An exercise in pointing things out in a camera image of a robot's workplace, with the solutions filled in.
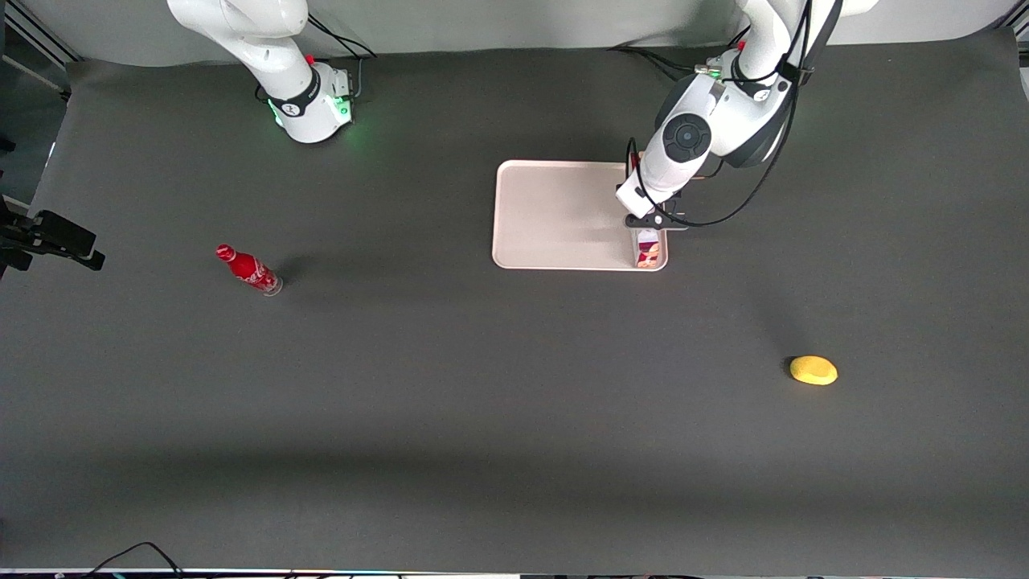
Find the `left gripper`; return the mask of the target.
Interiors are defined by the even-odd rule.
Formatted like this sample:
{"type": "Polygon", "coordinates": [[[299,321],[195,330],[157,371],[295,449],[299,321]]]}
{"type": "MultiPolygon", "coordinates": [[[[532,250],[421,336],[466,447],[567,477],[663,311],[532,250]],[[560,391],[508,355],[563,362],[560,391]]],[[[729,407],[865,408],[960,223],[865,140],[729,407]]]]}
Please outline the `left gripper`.
{"type": "Polygon", "coordinates": [[[685,186],[685,164],[667,157],[642,157],[631,175],[615,191],[629,214],[625,216],[627,228],[648,228],[661,231],[668,224],[655,205],[672,197],[685,186]]]}

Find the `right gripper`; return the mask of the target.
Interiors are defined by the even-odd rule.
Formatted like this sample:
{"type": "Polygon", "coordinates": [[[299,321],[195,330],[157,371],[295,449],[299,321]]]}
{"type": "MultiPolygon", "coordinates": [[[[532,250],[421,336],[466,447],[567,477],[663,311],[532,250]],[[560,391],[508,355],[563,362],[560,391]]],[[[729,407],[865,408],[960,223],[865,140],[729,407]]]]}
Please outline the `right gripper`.
{"type": "Polygon", "coordinates": [[[51,254],[100,272],[105,256],[95,244],[95,233],[58,213],[33,216],[17,203],[1,198],[1,275],[8,269],[28,272],[34,254],[51,254]]]}

